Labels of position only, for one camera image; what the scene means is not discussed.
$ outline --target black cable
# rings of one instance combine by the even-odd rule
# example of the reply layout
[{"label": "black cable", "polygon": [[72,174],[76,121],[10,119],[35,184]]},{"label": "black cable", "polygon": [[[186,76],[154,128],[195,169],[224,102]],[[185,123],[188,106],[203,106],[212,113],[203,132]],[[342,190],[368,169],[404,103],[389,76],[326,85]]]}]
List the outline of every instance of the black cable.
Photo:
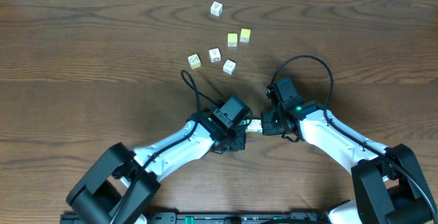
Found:
[{"label": "black cable", "polygon": [[[192,90],[194,90],[193,86],[185,79],[185,77],[181,74],[181,77],[183,78],[185,84],[187,84]],[[204,95],[201,91],[198,90],[198,93],[200,96],[206,98],[207,100],[209,100],[213,105],[215,105],[216,107],[219,107],[219,104],[217,104],[215,101],[213,101],[213,99],[211,99],[210,97],[208,97],[207,95]]]},{"label": "black cable", "polygon": [[293,57],[292,59],[287,60],[286,62],[284,62],[275,72],[274,76],[272,77],[271,80],[271,84],[274,83],[275,78],[277,77],[277,75],[279,74],[279,71],[287,64],[289,64],[290,62],[297,60],[297,59],[301,59],[301,58],[311,58],[314,59],[316,61],[318,61],[319,63],[321,63],[325,69],[327,70],[328,76],[330,77],[330,90],[328,91],[328,96],[327,96],[327,100],[326,103],[324,104],[324,118],[327,120],[327,122],[329,123],[329,125],[333,126],[333,128],[335,128],[338,132],[340,132],[341,134],[343,134],[344,136],[346,136],[347,138],[353,140],[354,142],[356,142],[358,145],[361,145],[363,148],[371,151],[372,153],[375,153],[376,155],[380,156],[386,163],[388,163],[389,165],[391,165],[396,171],[398,171],[401,175],[403,175],[404,177],[406,177],[420,192],[420,194],[423,196],[430,212],[432,213],[432,219],[433,219],[433,223],[434,224],[438,224],[438,218],[437,218],[437,214],[435,213],[435,209],[432,205],[431,200],[428,198],[428,196],[426,195],[426,193],[424,192],[424,190],[420,187],[420,185],[418,185],[418,183],[415,181],[415,179],[413,178],[413,176],[407,172],[404,168],[402,168],[401,166],[398,166],[393,160],[391,160],[390,158],[388,158],[386,155],[382,154],[381,152],[377,151],[375,148],[369,146],[365,141],[360,141],[359,139],[355,138],[354,136],[351,136],[348,132],[345,132],[343,129],[339,128],[338,126],[336,126],[336,124],[334,124],[333,120],[329,118],[329,116],[327,115],[327,108],[329,106],[330,103],[330,99],[331,99],[331,95],[333,93],[333,85],[334,85],[334,80],[333,80],[333,74],[331,73],[331,70],[329,68],[329,66],[320,58],[317,58],[315,56],[312,55],[299,55],[296,57]]},{"label": "black cable", "polygon": [[[191,81],[191,83],[192,83],[193,86],[190,85],[190,84],[187,82],[187,80],[186,80],[185,77],[184,77],[184,73],[187,74],[187,76],[189,76],[190,81]],[[150,158],[149,158],[149,159],[143,164],[143,166],[141,167],[141,169],[140,169],[141,174],[137,175],[137,177],[135,177],[135,178],[132,180],[131,184],[130,184],[129,187],[128,187],[128,190],[127,190],[126,193],[125,193],[125,196],[124,196],[124,197],[122,198],[122,200],[120,201],[120,204],[118,205],[118,207],[117,207],[117,209],[116,209],[116,212],[114,213],[114,216],[112,217],[112,219],[111,219],[111,221],[109,222],[109,224],[113,224],[114,221],[116,221],[118,215],[120,214],[120,211],[123,209],[123,206],[124,206],[125,203],[126,203],[126,200],[129,198],[129,195],[130,195],[131,192],[132,192],[132,188],[133,188],[133,186],[135,186],[135,184],[137,183],[137,181],[138,181],[138,180],[139,180],[139,179],[145,174],[145,172],[144,172],[145,168],[146,168],[146,167],[147,167],[147,166],[148,166],[153,160],[155,160],[155,159],[156,159],[161,153],[165,152],[166,150],[172,148],[172,147],[175,146],[175,145],[178,145],[179,143],[181,143],[181,142],[187,140],[189,137],[191,137],[191,136],[193,135],[193,133],[196,131],[196,128],[198,127],[199,119],[201,119],[201,98],[200,98],[200,95],[201,95],[201,94],[200,94],[200,92],[199,92],[199,90],[198,90],[198,87],[196,86],[196,82],[194,81],[192,75],[191,75],[188,71],[186,71],[186,70],[182,70],[182,71],[181,71],[181,77],[183,78],[184,82],[185,82],[188,86],[190,86],[190,88],[191,88],[192,90],[194,90],[194,93],[195,93],[195,96],[196,96],[196,105],[197,105],[197,107],[196,107],[196,120],[194,121],[193,128],[192,128],[192,130],[191,130],[187,135],[185,135],[183,138],[179,139],[179,140],[176,141],[176,142],[173,142],[173,143],[167,145],[167,146],[164,147],[163,149],[160,149],[159,151],[155,152],[154,154],[152,154],[152,155],[150,156]]]},{"label": "black cable", "polygon": [[291,142],[299,142],[299,141],[300,141],[300,137],[299,137],[299,136],[297,136],[295,139],[292,139],[291,137],[286,136],[286,131],[284,131],[284,132],[281,134],[281,138],[287,139],[287,140],[289,140],[289,141],[291,141]]},{"label": "black cable", "polygon": [[253,121],[253,111],[250,110],[249,111],[249,122],[248,122],[248,124],[245,124],[244,127],[247,128],[249,125],[251,125],[252,121]]},{"label": "black cable", "polygon": [[214,151],[214,150],[210,150],[210,152],[217,153],[218,155],[223,155],[224,154],[224,150],[221,150],[220,152],[217,152],[217,151]]}]

